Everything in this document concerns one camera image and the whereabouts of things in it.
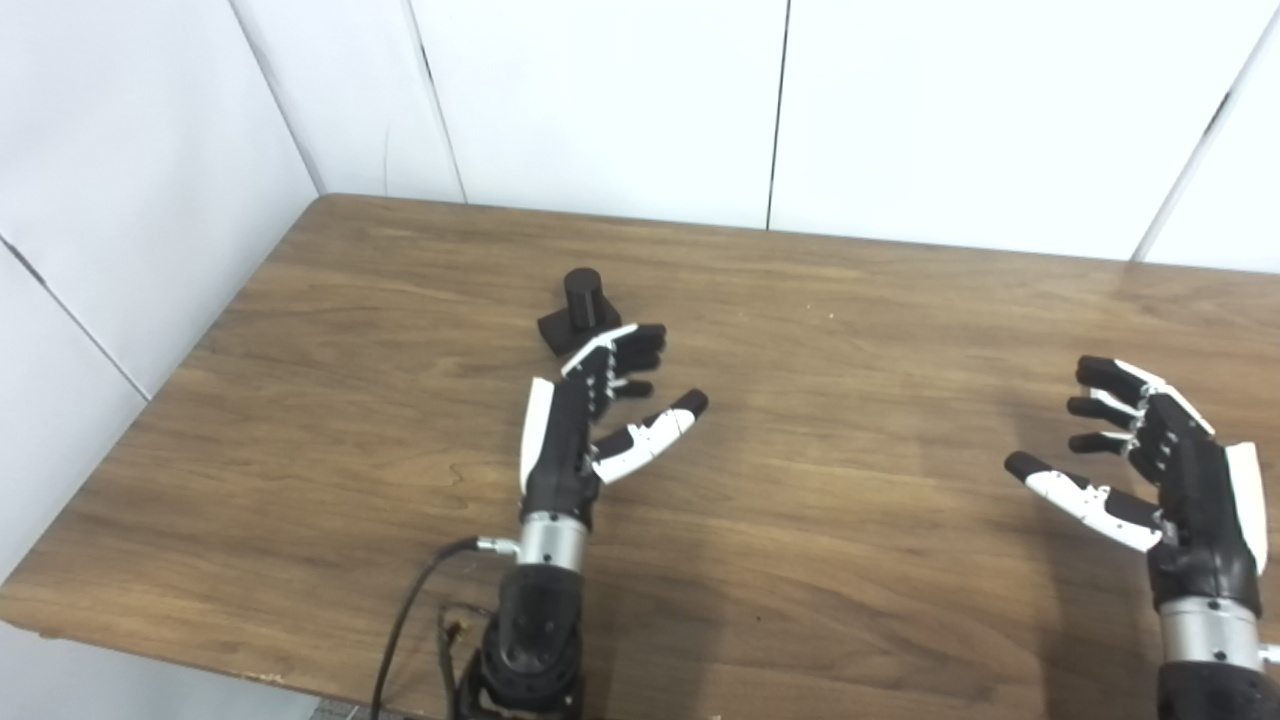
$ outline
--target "white wall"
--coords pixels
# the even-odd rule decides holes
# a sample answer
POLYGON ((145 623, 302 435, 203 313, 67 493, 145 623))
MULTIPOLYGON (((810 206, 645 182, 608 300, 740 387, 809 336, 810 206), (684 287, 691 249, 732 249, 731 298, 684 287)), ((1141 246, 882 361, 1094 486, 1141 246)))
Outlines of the white wall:
POLYGON ((1147 260, 1280 273, 1280 10, 1147 260))
POLYGON ((771 227, 1126 259, 1275 5, 792 0, 771 227))
POLYGON ((315 186, 225 0, 0 3, 0 234, 154 393, 315 186))
POLYGON ((413 0, 471 202, 763 228, 785 0, 413 0))
POLYGON ((321 192, 462 201, 408 0, 233 0, 321 192))
MULTIPOLYGON (((0 246, 4 578, 315 187, 224 0, 0 0, 0 237, 36 273, 0 246)), ((5 717, 315 705, 0 626, 5 717)))

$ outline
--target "wire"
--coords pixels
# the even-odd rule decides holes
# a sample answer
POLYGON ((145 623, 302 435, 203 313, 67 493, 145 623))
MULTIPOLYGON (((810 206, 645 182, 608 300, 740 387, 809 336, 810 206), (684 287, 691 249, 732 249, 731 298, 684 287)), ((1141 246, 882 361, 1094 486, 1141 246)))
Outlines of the wire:
POLYGON ((462 632, 461 623, 444 623, 444 616, 449 610, 466 610, 480 618, 490 618, 492 610, 477 607, 466 602, 445 602, 440 605, 440 611, 435 615, 435 656, 440 666, 440 684, 444 685, 444 720, 454 720, 453 711, 457 707, 458 680, 453 674, 453 641, 458 639, 462 632))
MULTIPOLYGON (((426 579, 435 571, 440 562, 444 562, 449 557, 468 550, 480 550, 479 537, 472 536, 457 539, 435 551, 431 560, 428 561, 428 564, 424 565, 422 570, 417 574, 417 579, 413 580, 413 587, 411 587, 408 594, 404 596, 404 602, 401 603, 399 612, 396 615, 396 623, 392 624, 390 635, 387 638, 387 648, 383 651, 383 664, 378 669, 378 680, 374 682, 374 698, 369 703, 369 720, 378 720, 378 716, 383 710, 383 688, 387 685, 387 674, 392 669, 392 659, 396 657, 396 646, 399 643, 401 630, 404 629, 404 620, 408 618, 410 609, 413 607, 413 601, 417 598, 417 593, 422 591, 422 585, 426 584, 426 579)), ((451 694, 448 689, 445 691, 445 694, 447 697, 451 694)), ((452 705, 447 708, 447 712, 453 712, 452 705)))

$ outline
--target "black cylindrical object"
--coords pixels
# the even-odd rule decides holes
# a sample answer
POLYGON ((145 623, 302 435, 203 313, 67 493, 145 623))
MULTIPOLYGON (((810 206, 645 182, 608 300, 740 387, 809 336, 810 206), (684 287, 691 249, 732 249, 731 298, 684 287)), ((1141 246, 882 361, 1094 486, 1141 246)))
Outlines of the black cylindrical object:
POLYGON ((575 331, 590 331, 604 322, 604 284, 600 273, 576 268, 564 275, 564 301, 575 331))

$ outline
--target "wooden tabletop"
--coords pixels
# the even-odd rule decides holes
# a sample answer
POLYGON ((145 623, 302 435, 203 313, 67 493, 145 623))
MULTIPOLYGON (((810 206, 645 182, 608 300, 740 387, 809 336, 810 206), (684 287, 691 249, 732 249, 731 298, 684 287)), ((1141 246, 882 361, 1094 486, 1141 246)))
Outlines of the wooden tabletop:
MULTIPOLYGON (((557 368, 535 319, 579 265, 626 320, 668 327, 657 396, 602 432, 691 387, 712 398, 596 506, 593 717, 1152 716, 1140 556, 1001 461, 1024 448, 1149 491, 1065 451, 1094 429, 1062 410, 1088 352, 1176 382, 1280 470, 1276 277, 330 196, 13 574, 0 616, 367 702, 419 565, 517 532, 529 379, 557 368)), ((1280 516, 1280 492, 1268 505, 1280 516)), ((462 559, 431 580, 393 707, 439 716, 435 601, 493 605, 504 568, 462 559)))

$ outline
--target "robotic hand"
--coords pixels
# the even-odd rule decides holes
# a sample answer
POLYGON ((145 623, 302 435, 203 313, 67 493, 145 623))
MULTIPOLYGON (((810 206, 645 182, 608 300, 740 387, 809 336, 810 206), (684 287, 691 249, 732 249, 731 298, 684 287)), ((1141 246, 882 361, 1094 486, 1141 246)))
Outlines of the robotic hand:
POLYGON ((627 375, 658 366, 663 325, 625 325, 588 342, 557 383, 534 378, 520 451, 522 525, 517 562, 502 580, 498 612, 458 683, 457 717, 504 717, 481 706, 481 691, 506 711, 572 720, 582 712, 582 552, 600 487, 646 465, 707 409, 689 391, 667 410, 590 439, 620 397, 653 384, 627 375))
POLYGON ((1161 720, 1280 719, 1280 688, 1262 671, 1258 575, 1267 560, 1262 474, 1253 443, 1222 447, 1213 428, 1172 386, 1146 370, 1080 357, 1087 397, 1071 415, 1121 432, 1070 438, 1074 452, 1114 452, 1158 488, 1158 505, 1094 486, 1014 452, 1005 469, 1029 489, 1108 538, 1147 553, 1165 661, 1161 720))

